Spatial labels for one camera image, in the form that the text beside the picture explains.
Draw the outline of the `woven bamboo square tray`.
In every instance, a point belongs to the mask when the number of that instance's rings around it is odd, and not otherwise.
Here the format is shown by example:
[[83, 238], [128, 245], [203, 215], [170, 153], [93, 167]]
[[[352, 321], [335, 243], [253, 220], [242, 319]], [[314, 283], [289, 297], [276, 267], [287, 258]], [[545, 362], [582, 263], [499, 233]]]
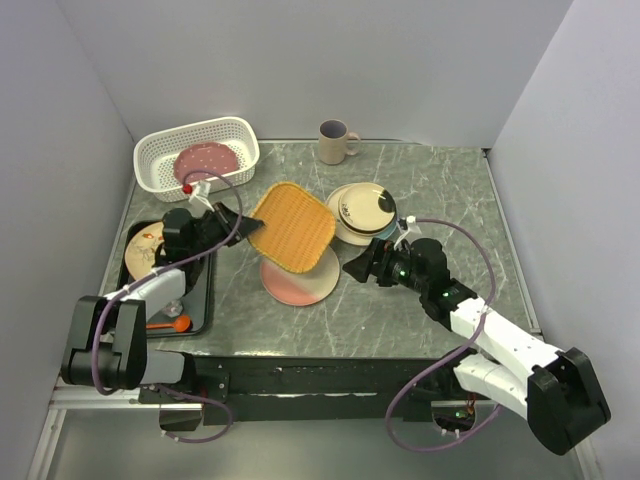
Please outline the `woven bamboo square tray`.
[[329, 207], [293, 182], [273, 184], [251, 217], [264, 223], [249, 236], [252, 247], [294, 274], [307, 273], [318, 264], [336, 230]]

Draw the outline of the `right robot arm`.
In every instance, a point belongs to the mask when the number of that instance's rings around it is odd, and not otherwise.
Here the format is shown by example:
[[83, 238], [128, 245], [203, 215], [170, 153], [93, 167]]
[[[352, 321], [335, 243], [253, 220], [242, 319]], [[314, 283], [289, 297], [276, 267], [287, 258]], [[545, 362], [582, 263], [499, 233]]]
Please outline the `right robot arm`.
[[465, 392], [493, 400], [518, 414], [537, 440], [564, 455], [611, 419], [611, 410], [589, 357], [577, 348], [562, 351], [525, 332], [454, 279], [442, 245], [430, 238], [397, 250], [375, 238], [343, 266], [360, 283], [373, 277], [380, 287], [402, 285], [419, 295], [429, 318], [466, 338], [412, 378], [387, 408], [436, 370], [439, 390], [449, 398]]

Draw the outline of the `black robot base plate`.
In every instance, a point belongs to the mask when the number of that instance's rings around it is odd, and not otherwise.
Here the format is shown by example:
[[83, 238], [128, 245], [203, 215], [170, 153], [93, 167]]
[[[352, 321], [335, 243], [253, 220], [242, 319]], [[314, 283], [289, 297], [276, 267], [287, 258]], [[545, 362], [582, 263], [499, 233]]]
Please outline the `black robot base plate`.
[[145, 403], [207, 398], [206, 426], [237, 422], [375, 419], [429, 359], [189, 356], [169, 393], [144, 392]]

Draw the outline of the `cream and pink plate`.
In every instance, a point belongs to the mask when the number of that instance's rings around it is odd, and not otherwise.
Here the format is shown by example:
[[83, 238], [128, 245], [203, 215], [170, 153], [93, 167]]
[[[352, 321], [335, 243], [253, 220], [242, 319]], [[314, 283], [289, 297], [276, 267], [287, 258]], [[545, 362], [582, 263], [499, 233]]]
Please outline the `cream and pink plate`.
[[304, 274], [285, 271], [268, 259], [260, 266], [260, 278], [265, 290], [285, 305], [304, 307], [328, 297], [338, 284], [339, 259], [328, 247], [316, 266]]

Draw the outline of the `pink dotted scalloped plate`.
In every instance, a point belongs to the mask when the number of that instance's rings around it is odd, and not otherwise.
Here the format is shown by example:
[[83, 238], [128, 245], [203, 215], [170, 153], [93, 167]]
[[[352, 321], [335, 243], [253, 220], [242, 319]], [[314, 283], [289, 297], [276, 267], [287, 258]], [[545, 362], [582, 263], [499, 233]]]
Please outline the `pink dotted scalloped plate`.
[[173, 173], [179, 183], [192, 183], [211, 178], [209, 172], [226, 175], [239, 169], [236, 153], [219, 142], [194, 144], [180, 152], [173, 164]]

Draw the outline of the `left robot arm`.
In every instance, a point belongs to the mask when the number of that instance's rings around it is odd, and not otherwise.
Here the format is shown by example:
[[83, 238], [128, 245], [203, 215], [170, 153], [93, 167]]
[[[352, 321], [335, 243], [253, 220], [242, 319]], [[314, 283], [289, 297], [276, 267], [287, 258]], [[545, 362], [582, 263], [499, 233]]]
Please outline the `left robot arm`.
[[205, 258], [265, 226], [217, 202], [196, 218], [184, 208], [167, 212], [151, 248], [149, 273], [105, 296], [83, 296], [74, 308], [61, 377], [103, 395], [135, 389], [149, 365], [147, 321], [196, 285]]

